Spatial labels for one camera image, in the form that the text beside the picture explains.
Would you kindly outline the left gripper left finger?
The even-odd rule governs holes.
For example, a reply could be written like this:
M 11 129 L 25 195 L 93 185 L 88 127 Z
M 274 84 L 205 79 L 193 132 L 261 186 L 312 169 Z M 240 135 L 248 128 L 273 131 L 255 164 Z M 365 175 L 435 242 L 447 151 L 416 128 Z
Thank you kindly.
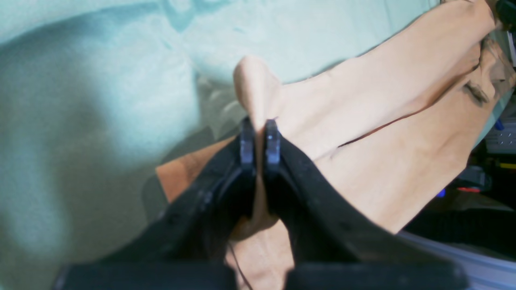
M 66 266 L 58 290 L 235 290 L 229 237 L 251 216 L 255 132 L 249 118 L 191 185 L 132 242 L 96 262 Z

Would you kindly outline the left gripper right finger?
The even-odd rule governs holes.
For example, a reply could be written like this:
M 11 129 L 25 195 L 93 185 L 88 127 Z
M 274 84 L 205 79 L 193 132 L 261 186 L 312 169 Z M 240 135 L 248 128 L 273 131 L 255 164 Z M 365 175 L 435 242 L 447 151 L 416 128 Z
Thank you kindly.
M 456 263 L 411 246 L 350 205 L 279 132 L 264 131 L 264 185 L 289 233 L 287 290 L 466 290 Z

